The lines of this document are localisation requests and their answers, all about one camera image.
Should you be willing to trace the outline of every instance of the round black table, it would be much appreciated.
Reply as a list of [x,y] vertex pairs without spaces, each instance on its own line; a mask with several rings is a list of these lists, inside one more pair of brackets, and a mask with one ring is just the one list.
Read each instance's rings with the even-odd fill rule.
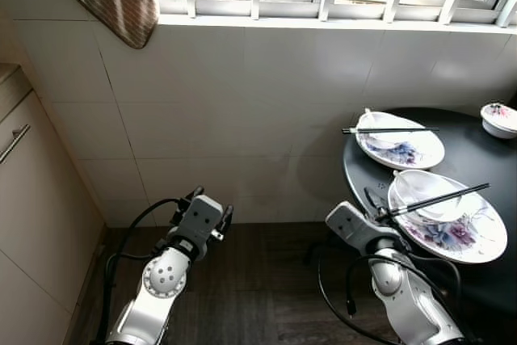
[[[511,316],[517,314],[517,142],[492,137],[481,126],[481,119],[458,112],[434,108],[400,108],[391,113],[438,127],[445,146],[445,158],[430,169],[436,174],[472,186],[489,182],[482,195],[495,207],[508,232],[504,254],[490,263],[458,264],[464,296]],[[371,187],[387,198],[393,169],[371,159],[349,136],[344,147],[343,169],[355,199],[366,212],[374,212],[364,194]],[[445,268],[431,268],[428,275],[445,283],[452,275]]]

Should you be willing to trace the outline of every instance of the white tiled wall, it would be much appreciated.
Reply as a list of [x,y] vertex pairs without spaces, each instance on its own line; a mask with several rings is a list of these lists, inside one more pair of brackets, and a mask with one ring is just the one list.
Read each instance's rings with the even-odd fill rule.
[[475,111],[515,93],[510,34],[161,25],[133,50],[74,0],[0,7],[109,226],[198,184],[236,221],[321,220],[350,198],[339,129],[364,106]]

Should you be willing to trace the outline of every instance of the black cable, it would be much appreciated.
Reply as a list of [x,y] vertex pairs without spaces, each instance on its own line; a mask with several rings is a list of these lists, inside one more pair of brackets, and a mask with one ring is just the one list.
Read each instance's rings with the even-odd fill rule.
[[[104,279],[106,279],[109,276],[109,274],[110,274],[110,267],[111,267],[111,261],[115,257],[116,257],[116,254],[113,254],[109,258],[107,258],[106,266],[104,267]],[[138,255],[126,254],[125,252],[122,252],[120,254],[120,257],[121,258],[125,258],[125,259],[131,259],[131,260],[149,260],[149,259],[153,258],[152,255],[138,256]]]
[[332,302],[330,302],[329,297],[326,295],[325,289],[323,287],[322,282],[322,253],[320,252],[317,257],[317,285],[320,289],[320,292],[322,293],[323,299],[325,300],[325,303],[327,306],[329,306],[330,310],[332,310],[332,313],[345,325],[350,327],[352,330],[356,331],[359,334],[362,334],[364,337],[368,337],[369,339],[372,339],[374,341],[377,341],[378,343],[383,343],[385,345],[399,345],[397,343],[394,343],[392,341],[389,341],[388,339],[383,339],[381,337],[378,337],[365,329],[361,328],[360,326],[357,326],[355,323],[353,323],[351,320],[345,318],[335,307],[332,305]]
[[456,283],[456,309],[460,312],[461,311],[461,275],[460,275],[460,271],[458,270],[458,267],[456,267],[454,265],[454,263],[451,263],[449,262],[448,260],[445,260],[445,259],[440,259],[440,258],[424,258],[422,256],[418,256],[418,255],[415,255],[415,254],[412,254],[410,252],[408,252],[407,254],[411,259],[414,259],[416,261],[421,261],[421,262],[435,262],[435,263],[443,263],[443,264],[447,264],[447,266],[449,268],[451,268],[452,272],[453,272],[453,275],[454,275],[454,278],[455,278],[455,283]]
[[124,247],[126,243],[128,242],[129,235],[131,234],[132,230],[135,228],[135,226],[138,225],[142,219],[147,216],[149,213],[151,213],[154,209],[164,205],[168,204],[170,202],[174,202],[176,204],[179,203],[179,200],[175,198],[167,198],[164,200],[160,200],[151,206],[149,206],[146,210],[144,210],[137,218],[133,220],[131,225],[129,226],[126,234],[124,235],[124,238],[122,239],[122,242],[119,244],[119,248],[115,253],[115,257],[111,260],[112,261],[112,271],[109,271],[108,277],[104,280],[103,285],[103,310],[100,317],[100,323],[99,328],[97,330],[97,335],[95,336],[94,343],[104,343],[106,340],[107,335],[107,327],[109,325],[109,319],[110,319],[110,307],[111,307],[111,289],[113,285],[113,278],[115,277],[116,273],[116,266],[119,262],[120,254],[122,254]]
[[347,274],[346,274],[346,280],[345,280],[345,282],[346,282],[345,283],[345,289],[346,289],[346,293],[347,293],[347,306],[352,305],[352,306],[355,307],[355,302],[354,302],[353,297],[351,295],[351,274],[352,274],[354,268],[359,263],[367,261],[367,260],[370,260],[370,259],[378,259],[378,260],[381,260],[381,261],[398,264],[402,268],[405,268],[407,271],[410,271],[411,273],[413,273],[414,275],[416,275],[420,279],[422,279],[425,283],[427,283],[429,285],[429,287],[431,287],[431,290],[435,294],[436,299],[438,299],[438,302],[442,305],[442,307],[445,309],[447,314],[449,314],[451,319],[458,325],[458,328],[460,329],[460,332],[465,336],[465,338],[467,338],[467,340],[470,341],[471,343],[477,343],[477,339],[472,335],[471,330],[464,324],[463,320],[459,319],[457,317],[457,314],[455,314],[451,310],[451,308],[448,306],[448,304],[446,303],[446,301],[443,298],[443,295],[442,295],[441,291],[439,290],[438,286],[436,286],[436,284],[434,284],[420,270],[412,268],[412,267],[408,266],[407,264],[405,264],[405,263],[403,263],[403,262],[401,262],[399,260],[388,258],[388,257],[382,256],[382,255],[364,255],[364,256],[360,256],[357,259],[355,259],[354,262],[352,262],[352,264],[350,266],[348,266]]

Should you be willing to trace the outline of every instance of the small bowl with lid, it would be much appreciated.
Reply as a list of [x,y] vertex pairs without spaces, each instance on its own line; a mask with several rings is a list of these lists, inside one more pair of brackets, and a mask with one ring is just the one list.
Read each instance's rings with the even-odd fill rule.
[[481,109],[483,128],[501,139],[517,137],[517,111],[501,103],[490,103]]

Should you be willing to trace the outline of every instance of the window sill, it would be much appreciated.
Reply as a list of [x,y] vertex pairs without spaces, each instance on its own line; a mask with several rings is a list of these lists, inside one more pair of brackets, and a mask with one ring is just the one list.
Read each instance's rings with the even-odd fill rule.
[[448,25],[426,21],[395,21],[386,23],[382,20],[330,19],[320,22],[317,19],[295,18],[261,18],[253,20],[249,16],[211,16],[197,15],[160,15],[159,25],[179,26],[217,26],[217,27],[263,27],[263,28],[316,28],[325,30],[394,30],[420,32],[478,32],[485,34],[517,35],[516,26],[506,28],[495,25],[476,23],[451,23]]

